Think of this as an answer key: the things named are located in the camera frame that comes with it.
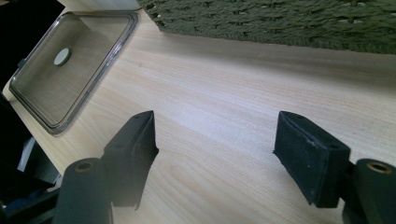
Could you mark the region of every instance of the green textured fabric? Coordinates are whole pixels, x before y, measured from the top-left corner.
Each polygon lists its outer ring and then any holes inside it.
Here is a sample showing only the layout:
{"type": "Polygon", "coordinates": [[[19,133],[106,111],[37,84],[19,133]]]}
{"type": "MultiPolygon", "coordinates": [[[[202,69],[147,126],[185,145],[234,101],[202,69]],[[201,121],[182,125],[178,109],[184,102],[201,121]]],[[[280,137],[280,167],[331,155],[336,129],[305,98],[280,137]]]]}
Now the green textured fabric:
{"type": "Polygon", "coordinates": [[[137,0],[162,32],[396,54],[396,0],[137,0]]]}

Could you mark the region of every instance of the transparent tray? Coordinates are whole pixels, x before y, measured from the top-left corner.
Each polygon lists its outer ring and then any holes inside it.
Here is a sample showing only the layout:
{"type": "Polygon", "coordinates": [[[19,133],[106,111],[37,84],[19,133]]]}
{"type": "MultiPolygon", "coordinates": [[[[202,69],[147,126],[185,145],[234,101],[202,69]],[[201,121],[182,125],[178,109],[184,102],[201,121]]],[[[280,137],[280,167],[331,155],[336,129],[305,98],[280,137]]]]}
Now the transparent tray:
{"type": "Polygon", "coordinates": [[[64,131],[137,23],[132,11],[67,12],[20,63],[10,91],[52,135],[64,131]]]}

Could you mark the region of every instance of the wooden table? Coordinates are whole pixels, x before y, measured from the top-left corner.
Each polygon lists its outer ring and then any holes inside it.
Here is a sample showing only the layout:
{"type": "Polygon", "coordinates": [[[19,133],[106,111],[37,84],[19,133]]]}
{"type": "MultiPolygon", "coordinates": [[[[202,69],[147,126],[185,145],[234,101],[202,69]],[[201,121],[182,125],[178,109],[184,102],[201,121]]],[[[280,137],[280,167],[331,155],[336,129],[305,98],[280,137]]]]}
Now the wooden table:
{"type": "Polygon", "coordinates": [[[140,208],[115,223],[342,223],[309,206],[273,154],[280,110],[396,163],[396,56],[169,35],[139,23],[72,126],[48,134],[4,94],[62,173],[100,157],[134,114],[153,110],[160,153],[140,208]]]}

